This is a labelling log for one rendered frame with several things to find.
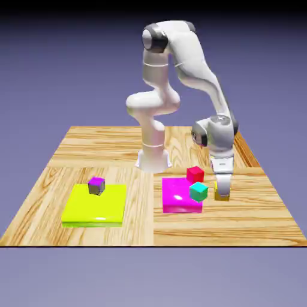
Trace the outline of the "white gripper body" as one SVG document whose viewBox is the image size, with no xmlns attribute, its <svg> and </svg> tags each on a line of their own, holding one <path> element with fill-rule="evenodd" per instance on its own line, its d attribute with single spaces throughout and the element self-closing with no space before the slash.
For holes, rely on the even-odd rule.
<svg viewBox="0 0 307 307">
<path fill-rule="evenodd" d="M 210 157 L 210 164 L 216 177 L 218 192 L 220 195 L 229 195 L 231 177 L 234 169 L 234 157 L 216 158 Z"/>
</svg>

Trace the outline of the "small yellow cube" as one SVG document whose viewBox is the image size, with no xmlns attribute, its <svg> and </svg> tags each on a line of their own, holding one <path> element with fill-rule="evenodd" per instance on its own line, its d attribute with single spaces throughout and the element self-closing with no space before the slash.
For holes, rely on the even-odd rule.
<svg viewBox="0 0 307 307">
<path fill-rule="evenodd" d="M 216 201 L 229 201 L 230 200 L 229 195 L 220 195 L 219 194 L 217 182 L 215 182 L 215 185 L 214 185 L 214 199 Z"/>
</svg>

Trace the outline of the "small teal cube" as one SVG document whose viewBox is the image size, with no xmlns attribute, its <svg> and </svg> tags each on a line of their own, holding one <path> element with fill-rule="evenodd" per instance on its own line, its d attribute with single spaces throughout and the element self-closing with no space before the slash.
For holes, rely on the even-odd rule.
<svg viewBox="0 0 307 307">
<path fill-rule="evenodd" d="M 189 187 L 189 197 L 197 202 L 207 198 L 208 187 L 201 182 L 196 182 Z"/>
</svg>

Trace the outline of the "small red cube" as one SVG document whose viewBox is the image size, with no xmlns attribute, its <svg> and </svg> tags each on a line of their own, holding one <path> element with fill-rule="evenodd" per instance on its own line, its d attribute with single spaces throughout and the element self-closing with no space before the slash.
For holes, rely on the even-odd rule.
<svg viewBox="0 0 307 307">
<path fill-rule="evenodd" d="M 199 166 L 190 167 L 186 171 L 186 179 L 194 184 L 196 182 L 203 182 L 204 171 Z"/>
</svg>

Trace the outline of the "small purple cube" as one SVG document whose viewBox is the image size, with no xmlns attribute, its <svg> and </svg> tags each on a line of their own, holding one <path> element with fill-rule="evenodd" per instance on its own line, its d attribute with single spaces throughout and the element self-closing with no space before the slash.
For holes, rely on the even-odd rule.
<svg viewBox="0 0 307 307">
<path fill-rule="evenodd" d="M 105 179 L 101 177 L 92 177 L 88 182 L 88 191 L 93 195 L 101 195 L 105 190 Z"/>
</svg>

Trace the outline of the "large magenta box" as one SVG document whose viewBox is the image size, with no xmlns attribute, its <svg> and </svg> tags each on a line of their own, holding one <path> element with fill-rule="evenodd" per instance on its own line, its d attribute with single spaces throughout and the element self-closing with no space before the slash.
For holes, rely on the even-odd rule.
<svg viewBox="0 0 307 307">
<path fill-rule="evenodd" d="M 184 177 L 162 178 L 163 213 L 201 213 L 202 202 L 189 196 L 191 183 Z"/>
</svg>

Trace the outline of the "large yellow box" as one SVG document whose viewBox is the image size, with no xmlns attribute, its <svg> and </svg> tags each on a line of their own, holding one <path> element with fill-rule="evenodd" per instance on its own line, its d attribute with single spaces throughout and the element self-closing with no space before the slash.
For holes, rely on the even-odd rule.
<svg viewBox="0 0 307 307">
<path fill-rule="evenodd" d="M 63 210 L 64 227 L 120 227 L 125 212 L 127 188 L 107 185 L 101 195 L 93 195 L 86 184 L 75 184 Z"/>
</svg>

